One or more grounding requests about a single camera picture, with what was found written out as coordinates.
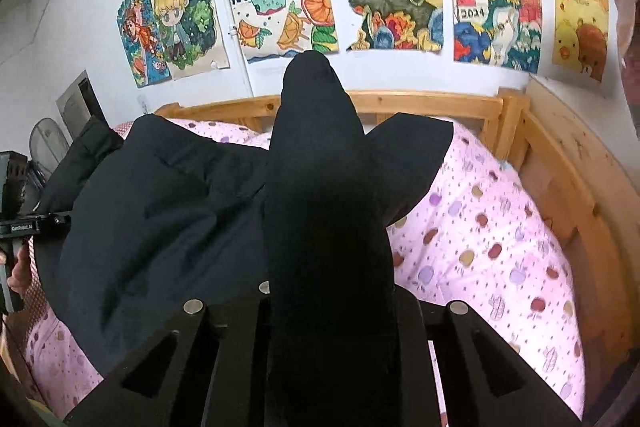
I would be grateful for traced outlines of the person's left hand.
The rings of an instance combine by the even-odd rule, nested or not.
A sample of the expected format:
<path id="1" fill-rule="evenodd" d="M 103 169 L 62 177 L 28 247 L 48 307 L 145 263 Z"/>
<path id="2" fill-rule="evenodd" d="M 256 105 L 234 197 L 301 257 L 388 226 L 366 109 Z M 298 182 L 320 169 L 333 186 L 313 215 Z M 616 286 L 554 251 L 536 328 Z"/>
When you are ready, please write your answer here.
<path id="1" fill-rule="evenodd" d="M 15 254 L 15 262 L 11 274 L 6 279 L 9 288 L 21 297 L 32 285 L 32 270 L 30 269 L 29 247 L 23 244 Z"/>

